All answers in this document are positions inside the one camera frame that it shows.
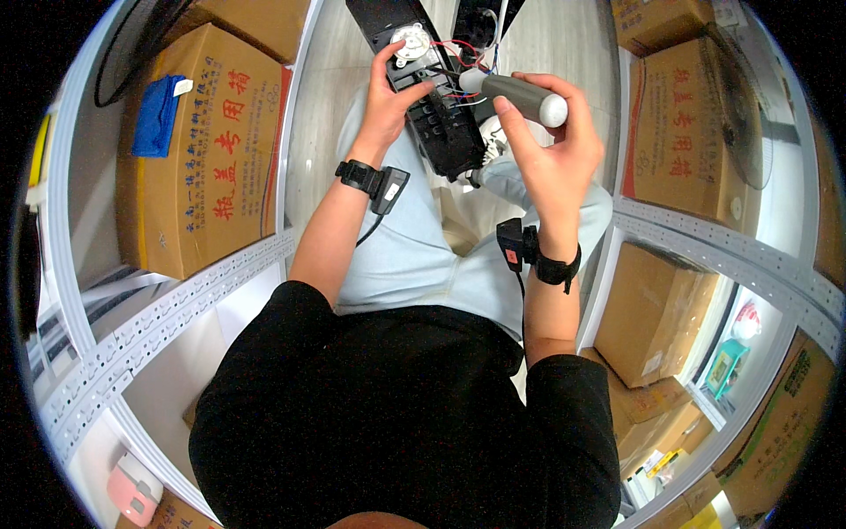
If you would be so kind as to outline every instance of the gray floor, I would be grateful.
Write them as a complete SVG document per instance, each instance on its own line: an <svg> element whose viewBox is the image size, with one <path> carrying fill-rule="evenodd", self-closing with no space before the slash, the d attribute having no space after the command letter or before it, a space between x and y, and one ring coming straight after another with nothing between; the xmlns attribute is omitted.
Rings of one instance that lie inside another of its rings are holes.
<svg viewBox="0 0 846 529"><path fill-rule="evenodd" d="M457 0L421 1L439 36L448 39ZM288 155L285 212L297 242L334 178L338 133L351 97L367 82L372 59L344 1L325 0L294 106ZM503 37L499 66L502 74L515 70L552 73L585 92L596 132L608 153L594 179L610 189L617 170L620 103L609 5L595 0L526 0ZM538 138L551 139L542 129ZM430 180L432 187L447 186L443 178L430 175ZM497 222L520 213L484 189L464 194L457 186L448 187L468 228L480 237Z"/></svg>

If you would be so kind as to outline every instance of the blue towel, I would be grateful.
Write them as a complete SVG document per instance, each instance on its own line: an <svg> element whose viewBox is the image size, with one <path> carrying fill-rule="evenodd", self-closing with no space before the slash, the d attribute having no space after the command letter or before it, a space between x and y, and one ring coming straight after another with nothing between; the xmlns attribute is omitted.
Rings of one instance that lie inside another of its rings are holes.
<svg viewBox="0 0 846 529"><path fill-rule="evenodd" d="M132 154L135 156L168 157L176 106L179 103L179 98L173 97L173 88L183 79L184 75L165 75L151 82L144 90L132 143Z"/></svg>

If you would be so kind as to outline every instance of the screwdriver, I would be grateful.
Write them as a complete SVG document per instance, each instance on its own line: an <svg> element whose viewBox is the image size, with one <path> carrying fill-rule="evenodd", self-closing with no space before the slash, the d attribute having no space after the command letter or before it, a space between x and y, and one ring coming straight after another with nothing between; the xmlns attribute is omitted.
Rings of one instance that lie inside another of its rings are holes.
<svg viewBox="0 0 846 529"><path fill-rule="evenodd" d="M493 99L505 96L523 117L555 129L567 120L567 101L558 94L507 75L486 74L471 68L461 74L442 68L427 68L459 80L461 90Z"/></svg>

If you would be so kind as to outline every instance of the light blue pants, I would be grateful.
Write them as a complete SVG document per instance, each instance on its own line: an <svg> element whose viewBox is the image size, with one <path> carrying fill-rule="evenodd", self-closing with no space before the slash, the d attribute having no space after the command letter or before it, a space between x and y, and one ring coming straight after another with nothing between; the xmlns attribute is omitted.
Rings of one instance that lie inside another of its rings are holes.
<svg viewBox="0 0 846 529"><path fill-rule="evenodd" d="M354 97L338 138L339 161L358 135L366 96L364 87ZM442 305L486 317L520 340L523 301L496 234L479 241L465 257L452 252L443 238L423 160L408 126L388 149L382 165L407 171L411 174L409 183L382 224L353 254L336 312L343 315ZM522 207L526 211L524 226L540 224L513 159L494 159L482 170L480 183L494 195ZM611 196L603 188L591 185L579 214L584 266L611 221ZM359 237L375 221L376 215L368 210ZM528 273L526 265L524 281Z"/></svg>

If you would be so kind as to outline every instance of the gray screwdriver handle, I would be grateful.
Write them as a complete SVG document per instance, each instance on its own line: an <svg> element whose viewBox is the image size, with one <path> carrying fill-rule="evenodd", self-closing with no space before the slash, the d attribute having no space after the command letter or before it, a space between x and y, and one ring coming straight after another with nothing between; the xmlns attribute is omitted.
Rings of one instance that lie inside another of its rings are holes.
<svg viewBox="0 0 846 529"><path fill-rule="evenodd" d="M560 127L567 120L567 101L558 94L505 75L488 75L481 84L482 96L505 96L523 117L546 127Z"/></svg>

